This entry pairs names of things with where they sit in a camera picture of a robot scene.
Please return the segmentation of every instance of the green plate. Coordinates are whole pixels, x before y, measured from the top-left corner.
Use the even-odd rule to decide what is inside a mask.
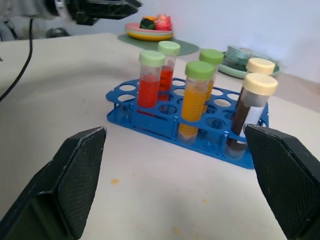
[[[229,75],[234,78],[238,79],[244,79],[247,74],[247,69],[245,66],[242,65],[232,65],[223,63],[219,66],[219,71]],[[277,75],[280,73],[280,68],[278,65],[275,66],[274,72],[270,75],[271,77],[277,77]]]

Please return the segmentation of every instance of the green placemat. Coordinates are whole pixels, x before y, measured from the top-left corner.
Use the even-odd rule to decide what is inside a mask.
[[[158,50],[158,42],[157,41],[142,41],[138,39],[134,39],[127,34],[122,34],[118,36],[118,39],[124,43],[134,45],[136,47],[145,49],[145,50]],[[199,47],[197,45],[194,45],[192,43],[181,41],[178,39],[170,39],[169,41],[175,42],[177,44],[180,44],[181,50],[178,56],[193,54],[199,50]]]

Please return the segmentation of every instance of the dark brown liquid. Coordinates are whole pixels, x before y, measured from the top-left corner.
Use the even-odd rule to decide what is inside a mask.
[[[239,98],[238,98],[238,101],[236,102],[235,108],[237,108],[237,107],[238,107],[238,105],[239,105],[240,98],[241,98],[241,95],[242,95],[243,91],[244,91],[244,88],[242,87],[242,88],[241,88],[240,95],[239,95]]]
[[[244,105],[244,103],[239,100],[238,109],[236,111],[236,114],[234,115],[231,127],[231,130],[238,136],[240,135],[241,130],[245,124],[249,109],[249,106]],[[232,138],[228,138],[226,144],[230,149],[237,152],[245,150],[248,146],[246,143],[241,143],[241,141]]]

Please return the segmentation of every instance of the test tube rack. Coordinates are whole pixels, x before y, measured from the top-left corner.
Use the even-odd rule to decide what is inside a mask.
[[[239,93],[214,87],[215,90],[220,91],[221,95],[211,95],[210,100],[207,102],[206,113],[202,115],[200,121],[188,122],[181,117],[182,93],[185,89],[185,83],[184,79],[174,78],[171,90],[160,93],[162,96],[167,96],[167,101],[158,100],[155,107],[143,108],[137,105],[139,80],[123,82],[106,94],[106,99],[114,104],[113,110],[107,114],[107,120],[186,149],[246,169],[254,169],[249,148],[246,149],[243,158],[240,160],[229,159],[224,154],[228,138],[247,142],[244,137],[240,137],[231,131],[232,117],[236,111],[237,101],[229,96],[239,95]],[[123,90],[128,85],[130,90]],[[229,102],[229,106],[221,106],[219,103],[225,101]],[[178,140],[180,123],[199,129],[194,144],[188,145]],[[268,105],[266,105],[258,124],[260,126],[269,126]]]

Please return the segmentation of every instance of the white table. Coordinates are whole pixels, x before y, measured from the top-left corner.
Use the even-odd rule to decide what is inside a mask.
[[[285,240],[254,170],[106,122],[113,104],[105,94],[137,78],[139,52],[112,34],[34,42],[29,68],[0,105],[0,218],[66,138],[106,126],[82,240]],[[27,41],[0,44],[0,89],[27,54]],[[175,76],[184,78],[184,68],[178,60]],[[216,86],[239,91],[241,84],[219,75]],[[320,159],[320,114],[277,97],[269,105],[271,127]]]

